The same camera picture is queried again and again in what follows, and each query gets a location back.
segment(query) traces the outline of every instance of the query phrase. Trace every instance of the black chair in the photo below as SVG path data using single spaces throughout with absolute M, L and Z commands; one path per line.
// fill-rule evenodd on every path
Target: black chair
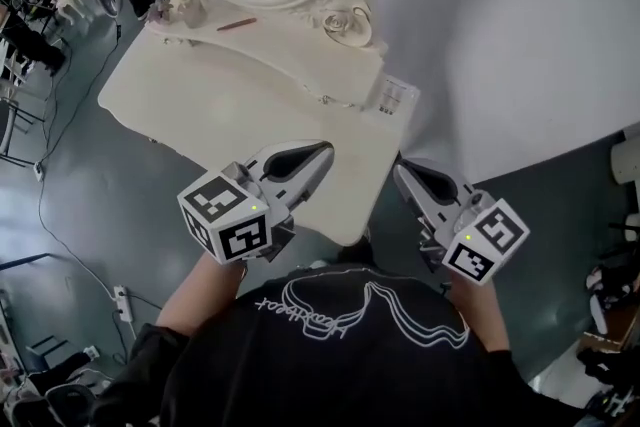
M 35 162 L 30 162 L 28 160 L 19 159 L 9 155 L 9 146 L 11 145 L 13 129 L 18 128 L 16 126 L 16 118 L 20 118 L 29 125 L 33 125 L 32 120 L 44 123 L 42 118 L 20 109 L 17 102 L 6 98 L 0 99 L 0 160 L 4 160 L 18 167 L 26 167 L 26 165 L 33 166 Z

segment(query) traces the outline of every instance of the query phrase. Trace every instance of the gray floor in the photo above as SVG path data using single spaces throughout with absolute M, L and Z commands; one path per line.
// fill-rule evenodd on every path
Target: gray floor
M 175 198 L 203 170 L 127 130 L 97 105 L 97 93 L 141 28 L 130 12 L 122 23 L 120 45 L 46 166 L 42 214 L 47 225 L 110 286 L 125 285 L 132 293 L 162 304 L 201 252 L 184 227 Z M 113 22 L 107 18 L 79 29 L 69 32 L 73 58 L 59 89 L 54 141 L 115 44 Z M 34 73 L 34 83 L 43 90 L 50 87 L 40 69 Z M 23 107 L 38 113 L 44 104 L 25 100 Z M 616 186 L 610 178 L 608 152 L 615 141 L 616 137 L 608 138 L 483 184 L 506 197 L 533 232 L 497 280 L 515 357 L 526 376 L 560 355 L 589 323 L 583 281 L 598 253 L 616 240 L 606 223 L 637 209 L 629 189 Z M 27 135 L 15 135 L 14 156 L 36 160 L 43 152 L 39 126 Z M 50 334 L 68 339 L 74 347 L 95 344 L 105 356 L 97 367 L 117 372 L 111 355 L 121 349 L 111 320 L 113 303 L 40 227 L 40 185 L 31 170 L 4 162 L 0 167 L 0 260 L 44 251 L 59 255 L 0 274 L 19 344 Z M 418 225 L 390 182 L 376 205 L 371 227 L 382 268 L 437 285 L 439 277 L 428 273 L 415 250 Z M 321 235 L 300 230 L 273 264 L 250 266 L 242 291 L 336 251 L 335 244 Z M 157 314 L 136 300 L 133 308 L 137 328 Z M 123 334 L 130 346 L 131 333 Z

